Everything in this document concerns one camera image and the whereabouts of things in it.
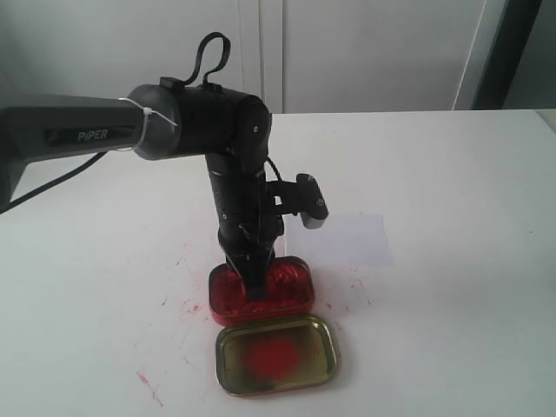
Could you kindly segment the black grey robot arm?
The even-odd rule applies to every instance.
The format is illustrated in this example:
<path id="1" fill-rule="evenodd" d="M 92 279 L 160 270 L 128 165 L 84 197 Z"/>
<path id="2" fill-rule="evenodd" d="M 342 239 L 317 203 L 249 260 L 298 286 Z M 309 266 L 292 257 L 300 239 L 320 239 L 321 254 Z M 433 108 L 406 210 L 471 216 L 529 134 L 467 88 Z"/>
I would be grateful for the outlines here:
<path id="1" fill-rule="evenodd" d="M 1 101 L 1 208 L 33 162 L 92 160 L 131 149 L 148 161 L 203 156 L 218 215 L 218 240 L 246 295 L 266 293 L 281 221 L 264 165 L 272 116 L 257 97 L 206 83 L 186 87 L 164 77 L 121 99 L 10 95 Z"/>

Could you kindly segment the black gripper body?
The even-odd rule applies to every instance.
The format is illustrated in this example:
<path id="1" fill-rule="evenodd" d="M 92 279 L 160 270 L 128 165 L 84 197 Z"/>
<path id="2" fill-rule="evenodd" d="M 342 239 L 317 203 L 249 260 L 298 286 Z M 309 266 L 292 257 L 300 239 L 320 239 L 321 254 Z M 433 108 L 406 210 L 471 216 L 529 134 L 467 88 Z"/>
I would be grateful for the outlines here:
<path id="1" fill-rule="evenodd" d="M 263 165 L 253 171 L 229 154 L 205 156 L 219 222 L 218 240 L 229 260 L 275 258 L 275 241 L 283 221 L 269 194 Z"/>

